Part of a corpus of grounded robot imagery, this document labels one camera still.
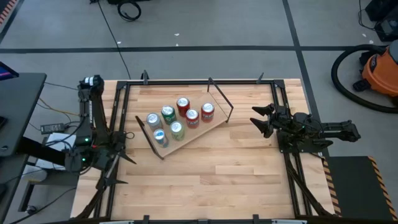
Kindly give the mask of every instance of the green soda can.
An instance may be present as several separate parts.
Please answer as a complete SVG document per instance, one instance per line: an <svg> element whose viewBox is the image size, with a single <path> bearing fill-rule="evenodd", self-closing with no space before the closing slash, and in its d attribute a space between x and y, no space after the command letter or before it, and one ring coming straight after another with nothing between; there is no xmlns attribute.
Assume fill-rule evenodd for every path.
<svg viewBox="0 0 398 224"><path fill-rule="evenodd" d="M162 116L167 125L170 125L177 120L174 107L172 106L163 106Z"/></svg>
<svg viewBox="0 0 398 224"><path fill-rule="evenodd" d="M179 121L174 121L170 125L170 130L172 131L172 137L176 141L181 141L184 139L184 126L182 126L182 123Z"/></svg>

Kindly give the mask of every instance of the orange vacuum cleaner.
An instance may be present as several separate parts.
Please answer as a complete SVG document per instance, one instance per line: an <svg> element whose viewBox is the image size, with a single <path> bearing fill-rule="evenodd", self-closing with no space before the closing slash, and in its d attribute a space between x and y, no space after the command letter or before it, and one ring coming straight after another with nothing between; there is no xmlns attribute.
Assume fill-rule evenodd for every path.
<svg viewBox="0 0 398 224"><path fill-rule="evenodd" d="M348 91L339 81L337 70L340 63L350 54L366 50L362 53L359 61L364 66L362 80L353 84L355 91L372 89L392 98L393 103L398 102L398 40L393 41L390 46L379 47L376 45L363 44L343 52L334 62L331 69L331 79L337 90L347 98L372 110L385 113L398 113L398 108L378 105L364 100L354 93Z"/></svg>

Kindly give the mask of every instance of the can lid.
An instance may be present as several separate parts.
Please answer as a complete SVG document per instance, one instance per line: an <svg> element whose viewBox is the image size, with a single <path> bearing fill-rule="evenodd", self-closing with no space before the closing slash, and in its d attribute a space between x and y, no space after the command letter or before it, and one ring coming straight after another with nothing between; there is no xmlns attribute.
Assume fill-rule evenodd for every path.
<svg viewBox="0 0 398 224"><path fill-rule="evenodd" d="M187 118L189 119L196 119L198 117L198 112L193 110L193 109L189 109L187 111Z"/></svg>
<svg viewBox="0 0 398 224"><path fill-rule="evenodd" d="M170 115L174 112L174 108L172 106L163 106L162 113L164 115Z"/></svg>
<svg viewBox="0 0 398 224"><path fill-rule="evenodd" d="M150 114L148 114L148 116L147 116L147 122L148 122L148 123L154 124L154 123L157 122L157 120L158 120L157 114L155 114L155 113L150 113Z"/></svg>
<svg viewBox="0 0 398 224"><path fill-rule="evenodd" d="M181 129L182 129L182 124L181 124L179 121L174 121L174 122L170 125L170 127L171 127L172 132L177 133L177 132L181 131Z"/></svg>
<svg viewBox="0 0 398 224"><path fill-rule="evenodd" d="M187 106L189 104L189 100L186 99L185 97L181 97L177 100L177 104L179 106Z"/></svg>
<svg viewBox="0 0 398 224"><path fill-rule="evenodd" d="M165 134L163 129L156 129L154 132L154 137L156 140L162 140L164 138Z"/></svg>
<svg viewBox="0 0 398 224"><path fill-rule="evenodd" d="M205 103L202 106L202 109L203 109L204 112L210 113L210 112L212 112L214 110L214 106L211 103Z"/></svg>

